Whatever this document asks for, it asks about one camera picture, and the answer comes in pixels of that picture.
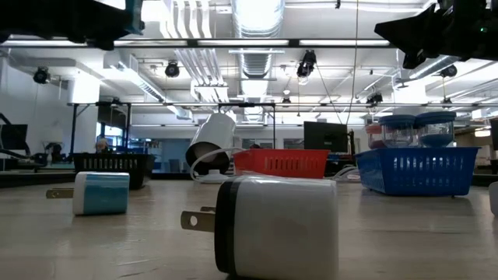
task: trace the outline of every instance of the blue plastic basket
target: blue plastic basket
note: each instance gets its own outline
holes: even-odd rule
[[[479,148],[375,149],[356,155],[364,187],[390,195],[466,195]]]

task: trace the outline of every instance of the desk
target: desk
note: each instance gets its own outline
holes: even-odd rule
[[[218,187],[150,184],[131,193],[127,215],[76,218],[71,201],[44,198],[53,186],[0,189],[2,278],[226,279],[213,235],[180,228],[181,211],[215,205]],[[341,184],[338,200],[340,279],[498,278],[487,188],[466,198],[394,198]]]

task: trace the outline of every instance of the red plastic basket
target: red plastic basket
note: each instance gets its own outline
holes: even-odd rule
[[[323,178],[328,150],[249,149],[233,154],[235,174]]]

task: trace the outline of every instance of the black monitor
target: black monitor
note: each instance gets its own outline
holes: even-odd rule
[[[0,149],[24,150],[27,124],[0,124]]]
[[[489,120],[491,124],[491,139],[493,141],[493,149],[498,150],[498,119]]]
[[[304,148],[349,152],[348,126],[321,122],[304,122]]]

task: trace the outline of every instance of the fluorescent light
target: fluorescent light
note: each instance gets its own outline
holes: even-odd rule
[[[489,130],[483,130],[483,131],[476,131],[474,132],[475,137],[488,137],[491,136],[491,131]]]
[[[160,126],[161,124],[132,124],[134,128],[156,128]]]
[[[284,50],[228,50],[229,54],[285,54]]]
[[[191,107],[216,107],[217,103],[175,103],[175,106],[191,106]]]
[[[287,46],[289,40],[240,39],[240,40],[199,40],[199,46]]]
[[[367,47],[367,46],[388,46],[388,40],[300,40],[300,46],[358,46]]]
[[[115,47],[164,47],[187,46],[186,40],[116,40]],[[7,40],[2,47],[88,47],[86,44],[75,44],[70,40]]]
[[[164,106],[162,103],[132,103],[132,106],[137,106],[137,107],[158,107],[158,106]]]

